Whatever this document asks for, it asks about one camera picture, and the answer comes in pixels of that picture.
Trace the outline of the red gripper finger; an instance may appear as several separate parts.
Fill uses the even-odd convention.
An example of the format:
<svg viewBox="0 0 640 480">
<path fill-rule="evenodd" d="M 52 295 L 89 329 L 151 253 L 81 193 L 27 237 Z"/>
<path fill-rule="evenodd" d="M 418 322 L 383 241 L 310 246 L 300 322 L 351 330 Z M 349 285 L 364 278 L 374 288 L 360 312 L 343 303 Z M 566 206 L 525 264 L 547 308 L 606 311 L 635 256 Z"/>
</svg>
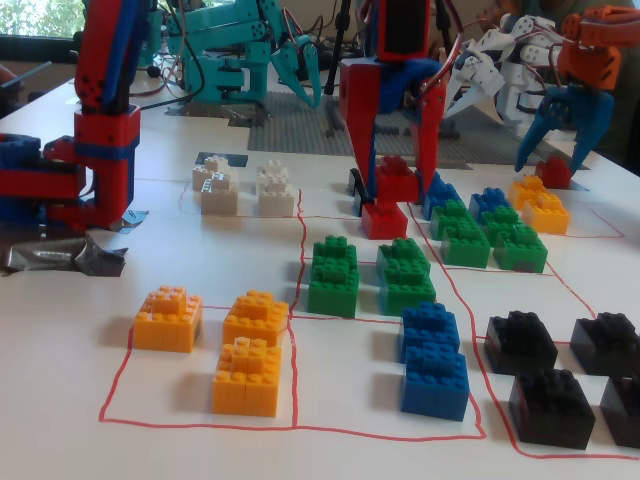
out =
<svg viewBox="0 0 640 480">
<path fill-rule="evenodd" d="M 438 160 L 438 132 L 443 118 L 446 85 L 438 82 L 416 101 L 414 120 L 414 153 L 419 199 L 431 185 Z"/>
</svg>

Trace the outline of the red blue gripper finger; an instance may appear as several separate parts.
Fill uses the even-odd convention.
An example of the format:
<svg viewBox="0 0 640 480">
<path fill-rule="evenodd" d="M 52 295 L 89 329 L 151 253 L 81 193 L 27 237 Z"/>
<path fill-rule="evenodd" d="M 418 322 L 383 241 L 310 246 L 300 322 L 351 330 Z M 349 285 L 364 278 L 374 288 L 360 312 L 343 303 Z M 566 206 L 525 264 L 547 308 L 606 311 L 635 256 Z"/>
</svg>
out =
<svg viewBox="0 0 640 480">
<path fill-rule="evenodd" d="M 374 125 L 379 113 L 380 85 L 381 69 L 373 60 L 341 61 L 340 113 L 363 184 L 371 198 L 376 196 Z"/>
</svg>

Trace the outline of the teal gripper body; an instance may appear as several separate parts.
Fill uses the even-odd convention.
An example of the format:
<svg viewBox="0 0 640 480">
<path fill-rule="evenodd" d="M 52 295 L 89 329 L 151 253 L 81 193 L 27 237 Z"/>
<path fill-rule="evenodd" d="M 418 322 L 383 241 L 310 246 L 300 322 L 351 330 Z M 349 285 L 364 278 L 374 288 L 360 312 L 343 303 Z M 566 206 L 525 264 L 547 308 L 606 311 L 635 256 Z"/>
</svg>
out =
<svg viewBox="0 0 640 480">
<path fill-rule="evenodd" d="M 277 71 L 299 71 L 305 66 L 302 48 L 306 42 L 305 37 L 297 37 L 296 42 L 285 41 L 272 54 L 272 64 Z"/>
</svg>

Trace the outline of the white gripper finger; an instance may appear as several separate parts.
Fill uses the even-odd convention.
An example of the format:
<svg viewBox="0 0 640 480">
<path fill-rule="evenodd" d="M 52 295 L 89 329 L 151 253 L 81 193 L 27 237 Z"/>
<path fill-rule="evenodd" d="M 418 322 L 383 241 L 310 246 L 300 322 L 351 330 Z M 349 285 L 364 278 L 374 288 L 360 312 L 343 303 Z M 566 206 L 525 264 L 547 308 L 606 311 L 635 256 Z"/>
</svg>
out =
<svg viewBox="0 0 640 480">
<path fill-rule="evenodd" d="M 463 96 L 456 98 L 456 96 L 462 92 L 462 87 L 466 80 L 462 77 L 452 76 L 446 89 L 446 101 L 445 112 L 446 113 L 458 113 L 467 107 L 467 101 Z"/>
<path fill-rule="evenodd" d="M 477 104 L 485 99 L 485 93 L 478 88 L 470 88 L 458 100 L 451 103 L 446 111 L 446 117 L 449 118 L 462 110 Z"/>
</svg>

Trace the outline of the red and blue gripper body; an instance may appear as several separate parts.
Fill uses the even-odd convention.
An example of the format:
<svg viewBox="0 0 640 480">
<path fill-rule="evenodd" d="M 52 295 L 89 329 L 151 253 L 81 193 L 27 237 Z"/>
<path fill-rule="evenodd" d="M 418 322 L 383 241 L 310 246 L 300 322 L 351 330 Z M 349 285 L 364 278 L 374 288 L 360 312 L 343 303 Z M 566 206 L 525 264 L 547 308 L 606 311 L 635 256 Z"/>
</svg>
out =
<svg viewBox="0 0 640 480">
<path fill-rule="evenodd" d="M 416 99 L 420 88 L 440 69 L 428 57 L 430 28 L 428 1 L 375 2 L 375 60 L 381 65 L 381 113 L 399 107 L 409 91 Z"/>
</svg>

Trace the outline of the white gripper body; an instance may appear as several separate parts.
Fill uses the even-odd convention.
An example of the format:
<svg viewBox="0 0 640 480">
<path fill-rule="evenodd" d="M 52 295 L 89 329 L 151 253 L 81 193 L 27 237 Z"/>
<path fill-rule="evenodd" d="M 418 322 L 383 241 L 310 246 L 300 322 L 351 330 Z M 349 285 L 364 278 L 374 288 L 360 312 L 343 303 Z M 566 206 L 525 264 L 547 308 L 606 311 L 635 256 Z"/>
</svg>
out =
<svg viewBox="0 0 640 480">
<path fill-rule="evenodd" d="M 504 85 L 499 65 L 505 58 L 506 34 L 499 29 L 488 30 L 478 41 L 466 43 L 456 60 L 459 86 L 475 86 L 482 93 L 497 93 Z"/>
</svg>

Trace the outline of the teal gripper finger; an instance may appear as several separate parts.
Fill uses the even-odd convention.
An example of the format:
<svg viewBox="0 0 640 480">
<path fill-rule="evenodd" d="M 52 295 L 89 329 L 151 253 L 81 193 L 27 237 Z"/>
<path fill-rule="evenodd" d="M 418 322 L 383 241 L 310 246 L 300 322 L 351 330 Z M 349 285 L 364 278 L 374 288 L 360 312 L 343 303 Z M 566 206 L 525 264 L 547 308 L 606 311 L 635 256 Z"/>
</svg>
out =
<svg viewBox="0 0 640 480">
<path fill-rule="evenodd" d="M 277 65 L 276 72 L 279 79 L 284 85 L 286 85 L 294 94 L 297 95 L 306 105 L 311 108 L 318 107 L 318 73 L 315 72 L 310 76 L 311 87 L 313 95 L 310 96 L 301 81 L 297 78 L 297 75 L 293 70 L 288 69 L 284 65 Z"/>
<path fill-rule="evenodd" d="M 312 87 L 312 95 L 305 94 L 304 101 L 306 103 L 320 103 L 322 97 L 322 86 L 316 47 L 312 43 L 307 43 L 302 48 L 302 55 Z"/>
</svg>

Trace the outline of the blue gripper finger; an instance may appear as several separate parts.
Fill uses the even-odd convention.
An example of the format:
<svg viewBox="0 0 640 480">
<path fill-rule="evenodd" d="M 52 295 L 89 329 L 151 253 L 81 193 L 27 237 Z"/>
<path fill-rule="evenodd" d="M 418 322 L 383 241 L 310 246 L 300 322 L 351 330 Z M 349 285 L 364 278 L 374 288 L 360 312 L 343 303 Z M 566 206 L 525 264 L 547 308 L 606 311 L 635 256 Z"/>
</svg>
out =
<svg viewBox="0 0 640 480">
<path fill-rule="evenodd" d="M 564 105 L 549 105 L 539 108 L 518 148 L 514 165 L 515 171 L 520 172 L 522 170 L 530 154 L 547 133 L 552 130 L 558 130 L 565 122 L 566 107 Z"/>
<path fill-rule="evenodd" d="M 582 114 L 575 118 L 576 137 L 571 158 L 571 170 L 577 171 L 588 154 L 599 143 L 609 128 L 611 112 Z"/>
</svg>

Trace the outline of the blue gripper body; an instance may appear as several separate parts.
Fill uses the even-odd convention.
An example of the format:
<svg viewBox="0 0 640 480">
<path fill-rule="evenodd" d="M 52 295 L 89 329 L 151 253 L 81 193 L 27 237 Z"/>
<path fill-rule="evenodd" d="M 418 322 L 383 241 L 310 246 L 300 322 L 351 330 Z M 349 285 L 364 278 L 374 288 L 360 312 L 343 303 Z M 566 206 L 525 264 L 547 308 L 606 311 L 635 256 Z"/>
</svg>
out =
<svg viewBox="0 0 640 480">
<path fill-rule="evenodd" d="M 542 121 L 550 128 L 607 128 L 613 96 L 586 87 L 550 87 L 542 101 Z"/>
</svg>

